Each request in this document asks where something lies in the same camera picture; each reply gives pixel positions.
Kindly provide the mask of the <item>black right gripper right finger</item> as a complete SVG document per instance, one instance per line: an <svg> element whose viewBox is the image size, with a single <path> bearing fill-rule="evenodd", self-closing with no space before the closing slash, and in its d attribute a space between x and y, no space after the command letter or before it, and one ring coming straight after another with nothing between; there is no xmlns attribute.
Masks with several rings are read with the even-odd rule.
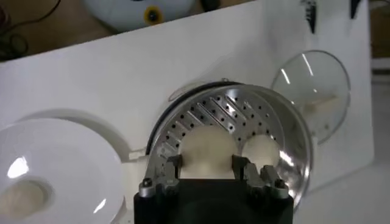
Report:
<svg viewBox="0 0 390 224"><path fill-rule="evenodd" d="M251 194L267 194L276 199L289 197L289 187L271 165L264 165L258 171L256 165L248 158L233 155L232 170L236 180L246 182Z"/></svg>

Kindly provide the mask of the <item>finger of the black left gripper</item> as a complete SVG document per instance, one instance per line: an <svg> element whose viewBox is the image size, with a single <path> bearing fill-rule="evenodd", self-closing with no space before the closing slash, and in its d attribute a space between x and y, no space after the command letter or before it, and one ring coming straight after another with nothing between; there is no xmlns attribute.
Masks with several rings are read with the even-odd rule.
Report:
<svg viewBox="0 0 390 224"><path fill-rule="evenodd" d="M355 19L361 0L350 0L350 19Z"/></svg>
<svg viewBox="0 0 390 224"><path fill-rule="evenodd" d="M308 23L310 32L315 33L317 20L317 0L300 0L300 3L305 8L305 19Z"/></svg>

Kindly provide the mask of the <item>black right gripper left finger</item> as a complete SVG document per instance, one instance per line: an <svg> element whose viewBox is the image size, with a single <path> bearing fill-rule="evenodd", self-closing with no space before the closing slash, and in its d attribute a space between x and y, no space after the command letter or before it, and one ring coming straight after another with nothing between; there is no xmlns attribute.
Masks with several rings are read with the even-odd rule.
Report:
<svg viewBox="0 0 390 224"><path fill-rule="evenodd" d="M150 159L145 176L138 187L139 196L151 198L157 195L157 191L167 197L175 195L182 164L182 155L170 156L165 162Z"/></svg>

